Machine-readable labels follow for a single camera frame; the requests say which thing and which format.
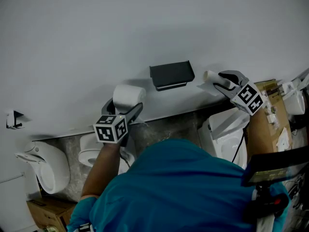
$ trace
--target bathroom fixture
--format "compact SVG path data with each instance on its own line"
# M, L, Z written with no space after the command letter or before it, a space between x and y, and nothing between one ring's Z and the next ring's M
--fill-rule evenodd
M24 116L23 114L17 112L17 111L10 111L8 115L6 116L6 129L21 129L23 124L17 121L17 118Z
M91 133L81 137L80 145L81 152L78 156L79 162L92 167L104 144L97 141L95 133ZM126 147L120 147L120 155L121 158L118 174L125 173L136 159L134 141L130 136Z
M305 100L303 91L296 90L287 99L283 99L286 112L291 115L302 115L305 113Z
M43 189L53 194L62 191L70 181L70 169L66 155L58 148L44 142L30 142L24 153L15 153L29 163Z
M292 82L283 83L281 94L285 110L291 115L302 115L305 113L305 100L303 96L304 82L300 83L297 78Z
M202 148L214 157L232 161L243 136L243 128L249 123L250 116L238 108L210 116L198 130ZM247 148L243 140L234 163L245 169Z
M150 66L150 77L157 91L186 86L195 78L190 61Z

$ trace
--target black cable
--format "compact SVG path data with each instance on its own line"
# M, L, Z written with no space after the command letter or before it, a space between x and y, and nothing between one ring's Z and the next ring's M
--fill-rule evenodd
M232 162L234 162L234 160L235 160L235 158L236 158L236 155L237 155L237 153L238 153L238 151L239 151L239 148L240 148L240 146L241 146L241 143L242 143L242 140L244 139L244 137L245 137L245 133L242 134L240 144L238 145L238 148L237 148L237 150L236 150L236 153L235 153L235 155L234 155L234 158L233 158Z
M295 181L293 181L293 180L287 181L287 182L285 183L285 185L284 185L285 188L286 188L286 184L288 184L289 182L294 182L294 183L295 183Z
M122 160L124 160L125 162L126 162L126 164L128 165L128 167L130 168L130 164L129 164L129 162L120 154L120 158L122 159Z
M234 155L234 158L233 158L232 162L234 162L234 160L235 160L235 158L236 158L236 155L237 155L237 153L238 153L238 151L239 151L239 148L240 148L240 146L241 146L241 144L242 144L242 140L243 140L244 137L245 137L245 131L246 131L246 129L247 129L248 126L249 126L249 122L248 122L248 124L245 126L245 128L243 129L241 141L240 141L240 144L238 145L238 148L237 148L237 150L236 150L236 153L235 153L235 155Z

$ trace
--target teal shirt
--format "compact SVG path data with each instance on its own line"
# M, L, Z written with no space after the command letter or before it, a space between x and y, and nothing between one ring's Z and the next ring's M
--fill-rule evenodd
M68 231L87 222L98 232L255 231L242 219L254 190L240 185L243 172L187 140L165 140L145 149L98 199L81 200ZM271 192L286 189L278 183ZM282 230L286 213L273 231Z

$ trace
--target paper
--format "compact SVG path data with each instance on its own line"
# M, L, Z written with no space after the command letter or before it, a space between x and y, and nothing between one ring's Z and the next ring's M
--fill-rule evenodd
M138 103L144 103L145 97L146 90L142 87L117 85L113 93L112 101L115 108L120 113L126 113Z
M15 125L14 111L11 111L6 117L6 124L8 127L13 127Z
M279 138L278 138L278 142L276 144L277 146L277 151L278 152L282 152L286 149L289 148L290 144L289 144L289 135L288 135L288 131L287 129L284 127Z
M213 96L220 95L221 92L218 91L214 87L214 83L221 84L224 87L231 88L231 82L221 76L219 76L217 73L212 71L205 71L203 76L204 83L197 86L201 88L202 90L206 91L207 93L210 93Z

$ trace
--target display screen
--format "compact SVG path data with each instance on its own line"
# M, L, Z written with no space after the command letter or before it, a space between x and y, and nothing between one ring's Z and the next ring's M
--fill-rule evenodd
M294 178L307 165L307 162L287 168L255 172L249 182L258 183L263 181L274 181Z

